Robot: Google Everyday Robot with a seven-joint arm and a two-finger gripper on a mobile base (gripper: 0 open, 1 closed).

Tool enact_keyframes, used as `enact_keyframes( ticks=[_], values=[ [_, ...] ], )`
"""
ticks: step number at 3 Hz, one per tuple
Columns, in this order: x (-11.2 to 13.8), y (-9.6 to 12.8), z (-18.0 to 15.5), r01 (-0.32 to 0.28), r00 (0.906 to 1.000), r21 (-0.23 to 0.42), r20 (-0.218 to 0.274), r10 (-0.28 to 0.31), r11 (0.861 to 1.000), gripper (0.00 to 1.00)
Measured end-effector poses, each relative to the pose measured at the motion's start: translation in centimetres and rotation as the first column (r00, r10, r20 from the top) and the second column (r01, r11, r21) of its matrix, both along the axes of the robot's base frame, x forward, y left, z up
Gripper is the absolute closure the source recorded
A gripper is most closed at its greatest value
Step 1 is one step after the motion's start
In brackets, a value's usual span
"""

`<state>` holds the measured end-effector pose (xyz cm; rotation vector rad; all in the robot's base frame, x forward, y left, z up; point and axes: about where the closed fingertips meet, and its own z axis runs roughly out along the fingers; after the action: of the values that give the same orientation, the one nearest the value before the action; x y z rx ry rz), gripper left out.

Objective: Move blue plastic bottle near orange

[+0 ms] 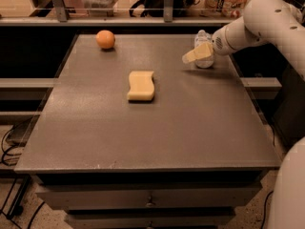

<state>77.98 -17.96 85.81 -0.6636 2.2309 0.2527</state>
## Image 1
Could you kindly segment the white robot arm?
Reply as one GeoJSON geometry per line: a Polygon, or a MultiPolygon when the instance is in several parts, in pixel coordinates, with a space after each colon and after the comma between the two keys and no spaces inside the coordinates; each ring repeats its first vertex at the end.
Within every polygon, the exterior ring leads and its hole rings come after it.
{"type": "MultiPolygon", "coordinates": [[[[283,0],[251,0],[242,17],[184,54],[182,61],[188,64],[215,53],[226,55],[270,43],[303,75],[305,28],[301,21],[301,12],[283,0]]],[[[267,229],[305,229],[305,138],[285,155],[274,187],[267,229]]]]}

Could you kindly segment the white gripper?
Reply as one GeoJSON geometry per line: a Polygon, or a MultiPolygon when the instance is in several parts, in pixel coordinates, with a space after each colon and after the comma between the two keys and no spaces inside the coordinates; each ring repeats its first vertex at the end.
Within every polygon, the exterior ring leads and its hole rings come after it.
{"type": "Polygon", "coordinates": [[[212,43],[203,42],[193,50],[182,56],[185,64],[209,58],[213,52],[219,55],[227,55],[239,52],[250,47],[262,46],[264,41],[252,34],[244,24],[244,18],[240,17],[232,23],[217,30],[212,36],[212,43]]]}

